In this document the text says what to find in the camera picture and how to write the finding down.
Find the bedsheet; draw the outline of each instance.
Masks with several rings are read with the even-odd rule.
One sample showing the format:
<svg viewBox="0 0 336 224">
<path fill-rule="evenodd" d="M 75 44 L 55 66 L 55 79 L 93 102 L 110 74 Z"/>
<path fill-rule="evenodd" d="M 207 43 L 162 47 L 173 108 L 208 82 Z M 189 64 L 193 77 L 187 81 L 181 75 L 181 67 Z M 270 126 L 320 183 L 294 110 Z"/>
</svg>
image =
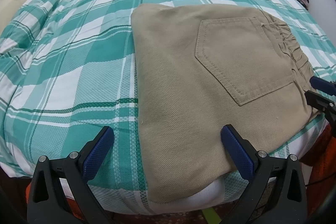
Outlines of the bedsheet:
<svg viewBox="0 0 336 224">
<path fill-rule="evenodd" d="M 56 159 L 79 151 L 108 125 L 115 132 L 114 147 L 89 181 L 105 209 L 160 214 L 235 200 L 247 185 L 238 172 L 173 203 L 147 199 L 130 26 L 141 3 L 264 10 L 289 25 L 317 76 L 335 78 L 336 49 L 296 0 L 27 0 L 0 36 L 0 165 L 10 176 L 32 176 L 39 156 Z M 325 125 L 318 115 L 272 155 L 301 157 Z M 66 181 L 62 184 L 71 197 Z"/>
</svg>

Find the metal screw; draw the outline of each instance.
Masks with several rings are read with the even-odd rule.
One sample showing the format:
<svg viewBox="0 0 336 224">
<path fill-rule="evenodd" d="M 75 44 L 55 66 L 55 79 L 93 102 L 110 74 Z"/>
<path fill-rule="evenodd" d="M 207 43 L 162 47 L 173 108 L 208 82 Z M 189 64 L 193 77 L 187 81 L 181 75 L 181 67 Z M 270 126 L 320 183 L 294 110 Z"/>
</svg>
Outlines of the metal screw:
<svg viewBox="0 0 336 224">
<path fill-rule="evenodd" d="M 40 156 L 40 157 L 39 157 L 39 161 L 40 161 L 40 162 L 44 162 L 46 159 L 47 159 L 46 156 Z"/>
<path fill-rule="evenodd" d="M 294 155 L 294 154 L 291 154 L 289 157 L 290 157 L 291 160 L 293 160 L 293 161 L 296 161 L 296 160 L 297 160 L 297 156 Z"/>
<path fill-rule="evenodd" d="M 69 154 L 69 157 L 72 158 L 72 159 L 77 158 L 77 156 L 78 156 L 78 152 L 76 152 L 76 151 L 71 152 L 71 153 Z"/>
<path fill-rule="evenodd" d="M 262 158 L 265 158 L 267 156 L 267 153 L 264 150 L 258 151 L 258 155 Z"/>
</svg>

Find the beige pants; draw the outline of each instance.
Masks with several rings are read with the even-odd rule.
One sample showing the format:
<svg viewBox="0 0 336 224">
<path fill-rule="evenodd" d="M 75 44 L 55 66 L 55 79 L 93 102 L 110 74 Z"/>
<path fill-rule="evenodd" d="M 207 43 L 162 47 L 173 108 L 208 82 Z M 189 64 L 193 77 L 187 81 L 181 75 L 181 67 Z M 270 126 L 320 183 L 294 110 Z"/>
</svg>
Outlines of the beige pants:
<svg viewBox="0 0 336 224">
<path fill-rule="evenodd" d="M 230 123 L 271 152 L 313 116 L 313 75 L 285 22 L 255 8 L 140 5 L 132 14 L 148 198 L 171 202 L 235 170 Z"/>
</svg>

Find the blue gripper pad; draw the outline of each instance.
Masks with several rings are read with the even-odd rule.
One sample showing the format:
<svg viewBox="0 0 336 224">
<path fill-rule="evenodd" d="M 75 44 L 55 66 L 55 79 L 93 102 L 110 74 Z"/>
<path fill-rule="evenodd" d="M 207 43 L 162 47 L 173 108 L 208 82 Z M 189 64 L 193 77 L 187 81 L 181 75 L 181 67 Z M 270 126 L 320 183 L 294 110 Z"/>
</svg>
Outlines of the blue gripper pad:
<svg viewBox="0 0 336 224">
<path fill-rule="evenodd" d="M 335 85 L 333 83 L 330 83 L 326 80 L 323 80 L 322 78 L 313 76 L 312 78 L 310 78 L 309 80 L 311 86 L 316 89 L 316 90 L 320 90 L 324 93 L 327 93 L 331 96 L 336 95 L 336 88 Z"/>
<path fill-rule="evenodd" d="M 108 127 L 83 162 L 82 178 L 85 182 L 95 178 L 113 143 L 113 129 Z"/>
<path fill-rule="evenodd" d="M 254 177 L 253 161 L 228 126 L 222 128 L 220 137 L 224 148 L 229 153 L 241 177 L 248 181 L 252 180 Z"/>
</svg>

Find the orange cloth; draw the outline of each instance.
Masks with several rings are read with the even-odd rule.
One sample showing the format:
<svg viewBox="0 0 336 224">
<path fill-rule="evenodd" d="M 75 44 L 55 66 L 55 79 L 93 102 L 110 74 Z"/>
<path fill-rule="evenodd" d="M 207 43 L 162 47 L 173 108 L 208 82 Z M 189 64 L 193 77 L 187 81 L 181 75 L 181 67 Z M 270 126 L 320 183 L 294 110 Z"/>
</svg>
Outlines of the orange cloth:
<svg viewBox="0 0 336 224">
<path fill-rule="evenodd" d="M 27 186 L 27 188 L 26 188 L 26 202 L 27 202 L 27 203 L 28 203 L 28 197 L 29 197 L 30 185 L 31 185 L 31 183 L 30 183 L 30 184 Z M 84 216 L 83 216 L 81 210 L 79 209 L 79 207 L 78 207 L 76 201 L 74 201 L 74 200 L 71 199 L 71 198 L 67 198 L 67 202 L 68 202 L 68 204 L 69 204 L 69 206 L 70 206 L 70 209 L 71 209 L 73 215 L 74 215 L 75 217 L 79 218 L 79 219 L 84 220 Z"/>
<path fill-rule="evenodd" d="M 313 166 L 309 183 L 321 180 L 336 172 L 336 138 L 328 125 L 313 147 L 300 160 Z M 307 187 L 308 214 L 311 215 L 324 201 L 336 183 L 336 176 Z"/>
</svg>

